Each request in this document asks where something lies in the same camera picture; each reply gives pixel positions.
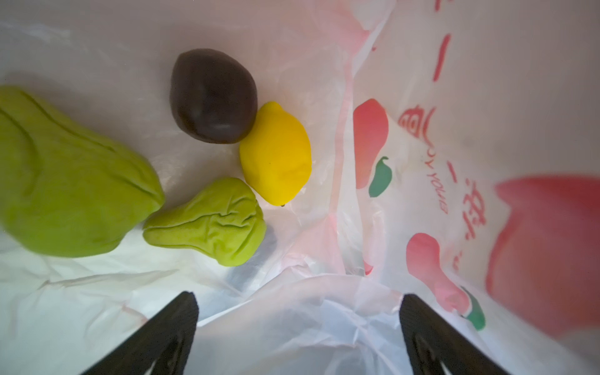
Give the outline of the dark purple mangosteen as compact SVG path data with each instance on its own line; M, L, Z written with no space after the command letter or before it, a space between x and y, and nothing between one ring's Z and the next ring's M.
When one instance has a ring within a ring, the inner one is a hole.
M184 133L210 144L236 144L253 129L256 82L228 54L210 48L181 53L170 80L170 109Z

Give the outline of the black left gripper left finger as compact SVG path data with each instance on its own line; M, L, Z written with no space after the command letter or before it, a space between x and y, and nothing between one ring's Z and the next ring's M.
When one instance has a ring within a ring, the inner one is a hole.
M195 295L182 292L131 337L84 373L184 373L194 341L198 314Z

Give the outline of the yellow lemon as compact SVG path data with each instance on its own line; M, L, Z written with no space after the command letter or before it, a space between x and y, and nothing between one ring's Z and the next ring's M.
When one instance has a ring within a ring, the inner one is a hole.
M259 109L251 132L240 143L239 155L247 184L273 206L290 203L312 173L306 129L277 102Z

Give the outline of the green pear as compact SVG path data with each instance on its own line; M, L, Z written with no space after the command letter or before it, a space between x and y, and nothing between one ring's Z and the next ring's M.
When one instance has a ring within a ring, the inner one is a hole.
M1 226L67 258L114 250L165 202L149 162L17 86L1 88Z

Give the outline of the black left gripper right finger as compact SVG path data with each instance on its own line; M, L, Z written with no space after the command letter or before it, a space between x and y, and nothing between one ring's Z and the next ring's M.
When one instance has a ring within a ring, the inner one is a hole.
M414 374L505 374L414 294L403 296L399 321Z

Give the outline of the pink plastic bag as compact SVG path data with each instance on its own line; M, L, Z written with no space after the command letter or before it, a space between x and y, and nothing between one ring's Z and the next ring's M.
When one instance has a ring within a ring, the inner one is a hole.
M78 259L2 233L2 373L82 373L183 291L188 374L410 374L411 294L509 373L599 372L597 1L1 4L1 82L145 156L166 208L242 176L173 121L194 48L303 123L309 182L240 267L140 227Z

